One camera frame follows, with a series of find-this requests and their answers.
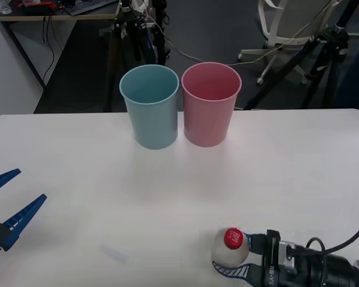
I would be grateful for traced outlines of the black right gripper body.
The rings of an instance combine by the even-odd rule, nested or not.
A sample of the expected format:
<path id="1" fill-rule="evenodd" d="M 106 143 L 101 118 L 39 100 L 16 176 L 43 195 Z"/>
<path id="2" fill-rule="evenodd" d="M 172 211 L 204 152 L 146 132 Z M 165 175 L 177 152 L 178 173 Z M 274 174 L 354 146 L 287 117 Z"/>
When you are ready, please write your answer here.
<path id="1" fill-rule="evenodd" d="M 262 287 L 279 287 L 279 242 L 280 233 L 267 230 L 261 242 L 261 279 Z"/>

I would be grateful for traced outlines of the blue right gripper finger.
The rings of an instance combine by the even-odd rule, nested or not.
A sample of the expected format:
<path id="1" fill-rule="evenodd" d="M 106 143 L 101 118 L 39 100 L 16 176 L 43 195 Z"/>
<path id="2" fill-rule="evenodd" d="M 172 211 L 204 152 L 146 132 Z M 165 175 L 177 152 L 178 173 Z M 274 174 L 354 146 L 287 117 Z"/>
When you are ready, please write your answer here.
<path id="1" fill-rule="evenodd" d="M 243 280 L 251 286 L 262 286 L 262 270 L 256 264 L 248 263 L 239 267 L 226 267 L 213 261 L 212 266 L 226 278 Z"/>
<path id="2" fill-rule="evenodd" d="M 266 243 L 266 235 L 244 233 L 244 236 L 247 239 L 249 252 L 257 255 L 263 255 Z"/>

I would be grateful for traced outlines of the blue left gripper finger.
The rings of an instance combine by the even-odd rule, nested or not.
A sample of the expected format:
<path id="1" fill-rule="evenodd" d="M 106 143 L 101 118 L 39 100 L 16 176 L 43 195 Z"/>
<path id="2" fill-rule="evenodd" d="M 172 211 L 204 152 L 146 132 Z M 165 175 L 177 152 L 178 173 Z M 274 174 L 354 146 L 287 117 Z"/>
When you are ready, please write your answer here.
<path id="1" fill-rule="evenodd" d="M 0 188 L 21 173 L 20 169 L 14 169 L 0 175 Z"/>
<path id="2" fill-rule="evenodd" d="M 0 250 L 8 251 L 15 244 L 22 231 L 46 201 L 47 196 L 41 194 L 21 211 L 5 222 L 0 223 Z"/>

